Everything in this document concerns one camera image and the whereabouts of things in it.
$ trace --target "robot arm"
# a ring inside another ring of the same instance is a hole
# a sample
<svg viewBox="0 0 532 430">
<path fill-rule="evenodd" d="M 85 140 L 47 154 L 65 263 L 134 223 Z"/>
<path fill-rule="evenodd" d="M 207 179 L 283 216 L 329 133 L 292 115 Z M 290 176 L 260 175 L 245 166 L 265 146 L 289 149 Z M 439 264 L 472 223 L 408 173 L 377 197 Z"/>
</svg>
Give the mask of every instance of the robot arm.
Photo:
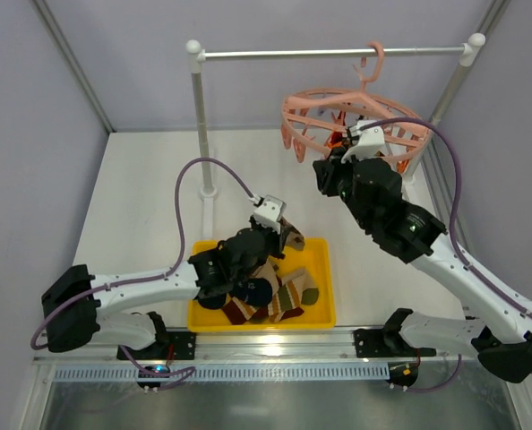
<svg viewBox="0 0 532 430">
<path fill-rule="evenodd" d="M 318 189 L 339 196 L 359 227 L 386 253 L 439 281 L 475 313 L 450 320 L 399 309 L 385 324 L 383 342 L 392 355 L 408 348 L 437 348 L 477 357 L 490 372 L 519 383 L 532 372 L 532 319 L 487 287 L 457 258 L 445 226 L 429 211 L 406 202 L 401 176 L 378 158 L 349 158 L 348 146 L 315 161 Z M 483 265 L 468 259 L 507 296 L 532 313 L 532 301 Z"/>
<path fill-rule="evenodd" d="M 46 317 L 71 297 L 91 288 L 99 291 L 67 306 L 49 322 L 49 351 L 65 352 L 88 343 L 147 348 L 155 342 L 160 327 L 164 331 L 164 323 L 154 313 L 123 311 L 168 300 L 197 299 L 204 307 L 212 307 L 250 279 L 269 256 L 284 258 L 287 238 L 296 231 L 282 218 L 286 204 L 266 196 L 255 205 L 251 227 L 191 256 L 175 271 L 89 275 L 84 264 L 70 268 L 41 298 Z"/>
</svg>

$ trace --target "metal grate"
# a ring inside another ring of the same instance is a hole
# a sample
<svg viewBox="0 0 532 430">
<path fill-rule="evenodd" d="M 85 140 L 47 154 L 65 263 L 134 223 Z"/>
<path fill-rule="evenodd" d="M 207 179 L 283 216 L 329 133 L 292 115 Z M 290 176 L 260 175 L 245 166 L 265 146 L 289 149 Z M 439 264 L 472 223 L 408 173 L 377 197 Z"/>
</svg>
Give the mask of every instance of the metal grate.
<svg viewBox="0 0 532 430">
<path fill-rule="evenodd" d="M 174 365 L 172 371 L 187 367 Z M 57 383 L 125 383 L 142 380 L 132 365 L 59 365 Z M 171 378 L 149 378 L 149 382 L 171 382 Z M 328 364 L 243 364 L 197 365 L 189 378 L 192 383 L 221 382 L 296 382 L 296 381 L 358 381 L 389 379 L 387 363 L 328 363 Z"/>
</svg>

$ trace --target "gray wall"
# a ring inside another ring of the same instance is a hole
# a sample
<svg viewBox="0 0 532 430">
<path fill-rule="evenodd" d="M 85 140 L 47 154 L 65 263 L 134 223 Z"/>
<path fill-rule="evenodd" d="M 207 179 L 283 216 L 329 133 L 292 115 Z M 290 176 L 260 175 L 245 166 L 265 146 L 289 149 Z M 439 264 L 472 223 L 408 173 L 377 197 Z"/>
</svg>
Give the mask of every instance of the gray wall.
<svg viewBox="0 0 532 430">
<path fill-rule="evenodd" d="M 106 135 L 27 0 L 0 0 L 0 429 L 41 320 L 71 264 Z"/>
<path fill-rule="evenodd" d="M 461 157 L 478 258 L 532 298 L 532 2 L 511 2 L 442 129 Z"/>
<path fill-rule="evenodd" d="M 48 0 L 117 130 L 194 126 L 184 44 L 208 50 L 458 45 L 488 0 Z M 427 116 L 455 57 L 392 58 L 368 87 Z M 214 126 L 279 126 L 284 95 L 358 85 L 355 59 L 207 64 Z"/>
</svg>

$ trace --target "yellow bin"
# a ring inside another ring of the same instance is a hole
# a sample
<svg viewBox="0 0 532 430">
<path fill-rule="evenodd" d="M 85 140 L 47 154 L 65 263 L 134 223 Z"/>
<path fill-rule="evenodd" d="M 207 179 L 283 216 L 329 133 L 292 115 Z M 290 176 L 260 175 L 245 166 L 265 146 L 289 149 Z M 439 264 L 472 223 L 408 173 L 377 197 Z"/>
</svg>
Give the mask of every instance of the yellow bin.
<svg viewBox="0 0 532 430">
<path fill-rule="evenodd" d="M 216 246 L 212 240 L 194 244 L 193 253 L 197 254 Z M 284 276 L 300 267 L 305 267 L 320 289 L 320 296 L 314 305 L 303 305 L 304 313 L 295 318 L 280 322 L 265 321 L 261 324 L 246 322 L 243 325 L 232 325 L 224 313 L 218 310 L 204 309 L 198 301 L 188 303 L 186 326 L 194 332 L 202 331 L 261 331 L 272 329 L 311 330 L 331 329 L 336 325 L 336 310 L 331 287 L 330 257 L 328 245 L 324 239 L 309 238 L 305 240 L 303 251 L 286 247 L 284 260 L 272 259 L 278 266 L 278 274 Z"/>
</svg>

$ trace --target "white table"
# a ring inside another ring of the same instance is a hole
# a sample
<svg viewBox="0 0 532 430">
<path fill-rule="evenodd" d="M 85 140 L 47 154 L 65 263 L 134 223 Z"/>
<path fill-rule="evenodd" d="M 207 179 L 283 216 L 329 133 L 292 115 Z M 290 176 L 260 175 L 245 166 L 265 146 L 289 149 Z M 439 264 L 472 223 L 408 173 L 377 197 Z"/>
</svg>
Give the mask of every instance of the white table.
<svg viewBox="0 0 532 430">
<path fill-rule="evenodd" d="M 235 170 L 257 194 L 287 203 L 286 216 L 306 237 L 323 237 L 330 248 L 337 325 L 382 325 L 398 307 L 423 314 L 463 318 L 459 300 L 436 281 L 387 255 L 359 229 L 346 206 L 316 189 L 309 150 L 303 164 L 285 150 L 278 130 L 209 133 L 215 156 Z M 99 171 L 74 263 L 91 273 L 126 273 L 168 267 L 178 256 L 173 192 L 182 166 L 197 157 L 196 132 L 113 133 Z M 215 237 L 227 238 L 248 225 L 253 207 L 220 168 L 214 169 Z M 201 238 L 200 165 L 191 168 L 181 190 L 186 250 Z M 420 169 L 405 190 L 433 211 Z M 185 327 L 186 303 L 146 306 L 167 326 Z"/>
</svg>

